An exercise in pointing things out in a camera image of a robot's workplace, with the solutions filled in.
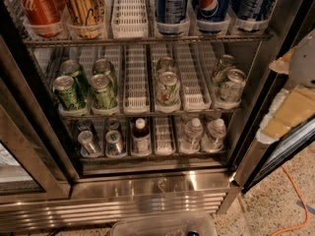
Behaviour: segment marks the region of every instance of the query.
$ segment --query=clear bottle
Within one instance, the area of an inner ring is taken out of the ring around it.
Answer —
[[[152,153],[151,134],[148,122],[143,118],[138,118],[132,129],[132,155],[147,156]]]
[[[194,118],[185,125],[183,137],[180,142],[182,153],[194,153],[199,151],[199,141],[203,136],[204,128],[199,118]]]
[[[223,148],[223,140],[226,136],[226,126],[220,118],[211,121],[207,125],[206,132],[201,141],[202,151],[216,152]]]

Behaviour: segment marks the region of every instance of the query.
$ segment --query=refrigerator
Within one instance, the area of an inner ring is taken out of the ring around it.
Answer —
[[[68,31],[61,39],[32,37],[19,1],[0,0],[1,232],[186,211],[225,213],[237,195],[315,140],[314,117],[271,145],[255,138],[277,93],[295,87],[269,64],[314,29],[314,0],[276,0],[268,28],[261,33],[199,35],[189,29],[176,37],[156,33],[151,0],[143,0],[143,25],[133,34],[120,31],[113,20],[119,14],[116,1],[106,0],[104,37],[86,40]],[[235,58],[247,77],[241,103],[228,109],[216,105],[210,86],[212,69],[224,53]],[[160,56],[173,57],[180,70],[181,105],[166,113],[158,109],[154,87]],[[104,113],[89,106],[83,114],[67,115],[52,86],[61,64],[76,60],[91,77],[99,58],[114,65],[116,109]],[[203,121],[220,116],[227,127],[223,149],[181,153],[181,122],[187,114]],[[78,122],[92,120],[107,151],[104,123],[113,116],[121,123],[127,156],[85,156],[78,143]],[[134,117],[150,123],[153,153],[145,157],[131,154],[129,122]]]

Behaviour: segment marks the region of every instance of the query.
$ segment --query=speckled floor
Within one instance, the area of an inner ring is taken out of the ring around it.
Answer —
[[[284,166],[306,201],[310,215],[305,227],[281,235],[315,235],[315,143]],[[305,211],[284,171],[279,168],[246,195],[240,195],[227,214],[213,218],[218,236],[270,236],[278,229],[302,223]],[[13,235],[109,236],[109,230],[108,227],[89,226]]]

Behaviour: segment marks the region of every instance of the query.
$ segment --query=orange cord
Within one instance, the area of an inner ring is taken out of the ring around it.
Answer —
[[[290,176],[290,174],[288,173],[288,171],[284,168],[284,166],[282,166],[282,169],[283,171],[285,172],[285,174],[287,175],[289,181],[291,182],[296,194],[298,195],[298,197],[300,198],[303,206],[304,206],[304,209],[305,209],[305,214],[306,214],[306,217],[305,217],[305,221],[302,223],[302,224],[299,224],[299,225],[294,225],[294,226],[291,226],[291,227],[288,227],[288,228],[284,228],[284,229],[280,229],[276,232],[274,232],[271,236],[276,236],[280,233],[283,233],[283,232],[287,232],[287,231],[291,231],[291,230],[296,230],[296,229],[299,229],[299,228],[302,228],[304,227],[305,225],[307,225],[308,223],[308,218],[309,218],[309,213],[308,213],[308,209],[307,209],[307,206],[306,206],[306,203],[305,201],[303,200],[301,194],[299,193],[299,190],[298,188],[296,187],[292,177]]]

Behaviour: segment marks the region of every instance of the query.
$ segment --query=bottle cap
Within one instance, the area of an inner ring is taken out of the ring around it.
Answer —
[[[219,127],[219,128],[222,128],[222,127],[224,127],[224,121],[220,118],[220,119],[217,119],[216,121],[215,121],[215,124],[216,124],[216,126],[217,127]]]
[[[199,127],[201,125],[201,122],[200,122],[200,120],[198,118],[194,118],[194,119],[192,119],[191,124],[194,127]]]
[[[143,128],[145,128],[145,126],[146,126],[146,121],[145,121],[143,118],[137,119],[137,121],[136,121],[136,127],[137,127],[138,129],[143,129]]]

